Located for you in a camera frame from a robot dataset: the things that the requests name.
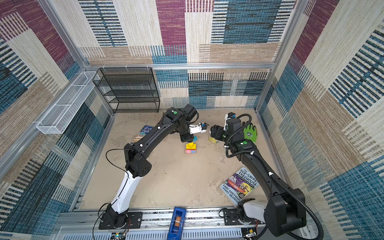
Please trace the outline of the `yellow rectangular wood block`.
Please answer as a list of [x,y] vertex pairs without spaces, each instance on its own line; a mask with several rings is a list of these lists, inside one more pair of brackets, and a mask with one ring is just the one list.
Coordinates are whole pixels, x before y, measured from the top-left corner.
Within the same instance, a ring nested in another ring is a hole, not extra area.
[[193,146],[189,146],[188,144],[186,144],[186,150],[196,150],[197,149],[197,145],[194,143]]

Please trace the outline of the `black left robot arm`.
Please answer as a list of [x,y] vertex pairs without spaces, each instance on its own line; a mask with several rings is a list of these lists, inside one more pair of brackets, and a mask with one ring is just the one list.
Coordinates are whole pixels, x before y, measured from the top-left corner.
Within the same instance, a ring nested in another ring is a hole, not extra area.
[[180,134],[181,142],[191,143],[194,134],[190,130],[190,125],[193,123],[193,118],[198,116],[198,111],[190,104],[181,109],[171,107],[163,113],[158,124],[141,140],[124,146],[122,150],[126,160],[125,175],[117,195],[111,202],[116,215],[121,215],[129,209],[136,187],[150,172],[152,165],[147,158],[152,151],[172,133]]

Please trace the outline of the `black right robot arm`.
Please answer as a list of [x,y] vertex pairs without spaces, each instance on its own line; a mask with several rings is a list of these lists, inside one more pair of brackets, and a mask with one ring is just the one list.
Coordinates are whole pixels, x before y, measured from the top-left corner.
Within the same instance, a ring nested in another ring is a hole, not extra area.
[[239,118],[229,119],[225,127],[214,125],[210,136],[225,143],[228,158],[236,157],[259,182],[267,197],[263,208],[242,205],[244,214],[249,219],[256,219],[266,224],[270,232],[279,237],[289,235],[296,240],[302,239],[295,234],[306,226],[307,217],[304,208],[305,196],[299,189],[292,189],[285,183],[261,156],[253,141],[246,139],[245,125]]

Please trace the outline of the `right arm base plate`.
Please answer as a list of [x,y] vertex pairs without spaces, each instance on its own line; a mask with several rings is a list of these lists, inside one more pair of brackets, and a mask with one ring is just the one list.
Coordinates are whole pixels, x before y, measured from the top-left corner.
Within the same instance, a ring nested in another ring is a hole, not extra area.
[[224,219],[225,226],[256,225],[256,220],[241,220],[236,209],[222,208],[219,217]]

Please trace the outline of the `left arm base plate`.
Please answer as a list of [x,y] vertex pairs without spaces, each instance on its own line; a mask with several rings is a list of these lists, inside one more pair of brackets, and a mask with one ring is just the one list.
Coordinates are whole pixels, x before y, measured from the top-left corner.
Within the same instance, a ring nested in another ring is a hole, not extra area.
[[142,224],[142,212],[104,213],[99,223],[99,230],[139,229]]

